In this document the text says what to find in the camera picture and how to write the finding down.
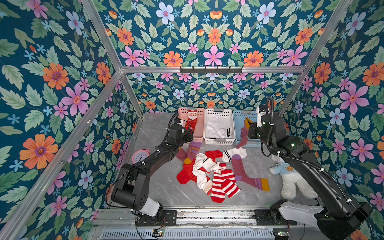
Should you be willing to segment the red santa sock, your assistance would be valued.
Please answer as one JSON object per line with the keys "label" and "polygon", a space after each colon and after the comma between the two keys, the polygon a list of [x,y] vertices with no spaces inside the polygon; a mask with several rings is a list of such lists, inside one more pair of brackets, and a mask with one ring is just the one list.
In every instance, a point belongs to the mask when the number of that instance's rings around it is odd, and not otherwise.
{"label": "red santa sock", "polygon": [[185,128],[186,130],[191,130],[194,132],[198,121],[198,112],[197,110],[189,110],[187,113],[188,118],[185,124]]}

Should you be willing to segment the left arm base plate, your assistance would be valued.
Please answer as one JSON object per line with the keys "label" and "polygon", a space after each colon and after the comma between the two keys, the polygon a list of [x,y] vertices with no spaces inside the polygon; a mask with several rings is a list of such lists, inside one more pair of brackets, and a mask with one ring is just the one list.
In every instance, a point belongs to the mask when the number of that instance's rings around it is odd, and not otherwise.
{"label": "left arm base plate", "polygon": [[176,210],[161,210],[155,217],[139,214],[136,218],[138,227],[174,227],[177,221]]}

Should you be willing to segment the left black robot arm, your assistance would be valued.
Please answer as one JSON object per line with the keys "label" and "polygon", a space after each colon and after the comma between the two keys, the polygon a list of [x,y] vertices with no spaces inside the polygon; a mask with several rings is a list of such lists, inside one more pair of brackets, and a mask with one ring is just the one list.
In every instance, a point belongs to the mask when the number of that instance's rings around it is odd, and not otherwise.
{"label": "left black robot arm", "polygon": [[150,178],[171,161],[179,148],[193,140],[193,131],[177,115],[169,121],[163,141],[148,157],[122,166],[111,193],[111,201],[151,218],[161,218],[162,205],[149,197]]}

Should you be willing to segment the maroon sock yellow heel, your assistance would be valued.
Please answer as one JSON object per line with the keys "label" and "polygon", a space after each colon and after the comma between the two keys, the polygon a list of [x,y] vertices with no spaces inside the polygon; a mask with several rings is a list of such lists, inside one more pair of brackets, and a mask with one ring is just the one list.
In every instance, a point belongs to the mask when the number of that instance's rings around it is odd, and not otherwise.
{"label": "maroon sock yellow heel", "polygon": [[236,181],[244,182],[261,191],[269,192],[270,186],[268,179],[263,178],[251,178],[245,171],[242,157],[240,155],[234,155],[232,157],[232,167]]}

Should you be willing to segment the white sock black stripes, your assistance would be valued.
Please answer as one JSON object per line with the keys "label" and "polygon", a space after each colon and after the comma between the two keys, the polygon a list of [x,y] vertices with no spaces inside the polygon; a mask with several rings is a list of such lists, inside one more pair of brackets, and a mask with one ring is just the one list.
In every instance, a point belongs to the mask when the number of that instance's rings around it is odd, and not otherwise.
{"label": "white sock black stripes", "polygon": [[233,130],[231,128],[228,128],[225,130],[225,138],[226,139],[231,139],[233,135]]}

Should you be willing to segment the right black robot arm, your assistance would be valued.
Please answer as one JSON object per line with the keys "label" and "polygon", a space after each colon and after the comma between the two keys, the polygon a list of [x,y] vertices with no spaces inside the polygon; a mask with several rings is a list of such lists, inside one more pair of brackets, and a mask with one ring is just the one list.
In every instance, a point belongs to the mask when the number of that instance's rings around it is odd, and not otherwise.
{"label": "right black robot arm", "polygon": [[330,240],[344,240],[369,218],[373,208],[359,203],[342,190],[338,182],[320,164],[307,144],[287,133],[284,120],[266,104],[257,120],[245,120],[249,139],[259,139],[273,157],[281,158],[294,168],[322,200],[321,206],[298,205],[287,197],[271,209],[286,221],[296,221],[318,228]]}

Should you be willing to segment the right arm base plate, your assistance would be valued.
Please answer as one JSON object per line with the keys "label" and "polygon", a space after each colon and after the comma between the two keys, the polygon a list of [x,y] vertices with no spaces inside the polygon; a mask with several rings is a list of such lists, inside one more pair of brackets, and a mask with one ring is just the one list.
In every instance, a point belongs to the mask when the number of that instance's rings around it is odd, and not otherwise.
{"label": "right arm base plate", "polygon": [[296,226],[296,221],[287,221],[275,210],[254,210],[253,219],[256,220],[258,226]]}

